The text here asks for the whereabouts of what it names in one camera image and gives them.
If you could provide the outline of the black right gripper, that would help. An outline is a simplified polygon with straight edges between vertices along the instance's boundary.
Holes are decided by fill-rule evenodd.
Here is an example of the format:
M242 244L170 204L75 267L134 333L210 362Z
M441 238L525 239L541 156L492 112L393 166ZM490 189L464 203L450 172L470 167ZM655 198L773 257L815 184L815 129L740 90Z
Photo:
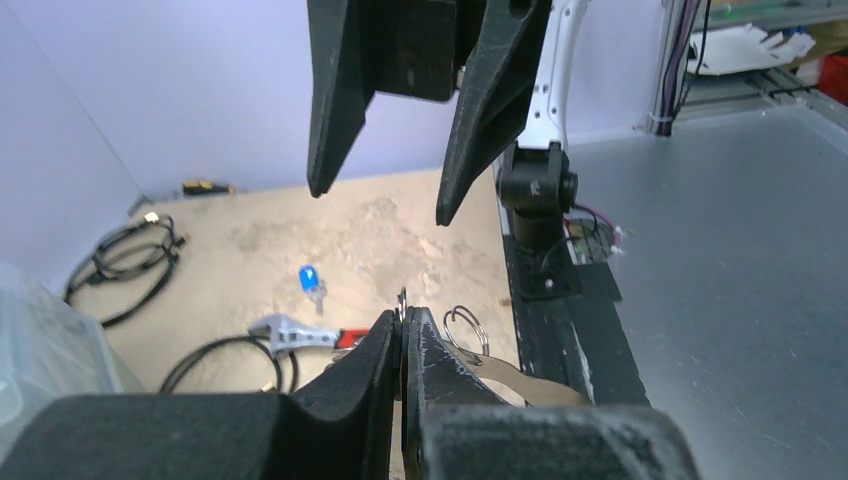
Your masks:
M551 1L309 1L307 180L330 190L377 92L446 102L465 66L436 200L448 226L524 129Z

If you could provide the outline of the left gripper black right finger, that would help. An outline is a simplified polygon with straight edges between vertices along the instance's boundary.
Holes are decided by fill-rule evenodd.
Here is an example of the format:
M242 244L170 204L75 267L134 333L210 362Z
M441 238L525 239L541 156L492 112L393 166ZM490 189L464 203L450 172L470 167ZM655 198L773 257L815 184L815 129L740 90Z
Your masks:
M409 479L697 479L677 426L649 407L591 406L552 383L516 407L445 343L426 308L406 333L403 462Z

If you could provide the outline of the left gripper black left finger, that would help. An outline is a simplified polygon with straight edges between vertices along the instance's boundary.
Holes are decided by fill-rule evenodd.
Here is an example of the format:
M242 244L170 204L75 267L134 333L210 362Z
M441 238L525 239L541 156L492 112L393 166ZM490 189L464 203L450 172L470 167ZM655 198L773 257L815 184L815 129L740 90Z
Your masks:
M384 479L397 316L291 395L79 395L24 429L5 479Z

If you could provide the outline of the silver split keyring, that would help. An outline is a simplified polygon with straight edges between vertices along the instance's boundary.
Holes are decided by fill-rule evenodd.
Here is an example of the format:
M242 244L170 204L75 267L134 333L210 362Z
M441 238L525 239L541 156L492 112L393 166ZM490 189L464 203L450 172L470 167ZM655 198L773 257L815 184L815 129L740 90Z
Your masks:
M407 289L405 286L402 286L399 293L396 296L397 305L395 309L396 317L397 317L397 325L400 331L403 331L406 324L406 313L408 310L408 299L407 299Z

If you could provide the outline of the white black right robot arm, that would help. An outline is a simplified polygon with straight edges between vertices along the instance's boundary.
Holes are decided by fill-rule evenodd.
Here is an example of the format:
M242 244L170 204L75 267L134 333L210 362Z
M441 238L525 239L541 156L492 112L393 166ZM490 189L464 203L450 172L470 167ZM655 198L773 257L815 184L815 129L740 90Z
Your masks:
M565 111L584 1L311 1L312 110L307 180L336 181L377 93L454 100L436 200L449 225L474 181L504 160L499 196L518 242L562 235L577 178Z

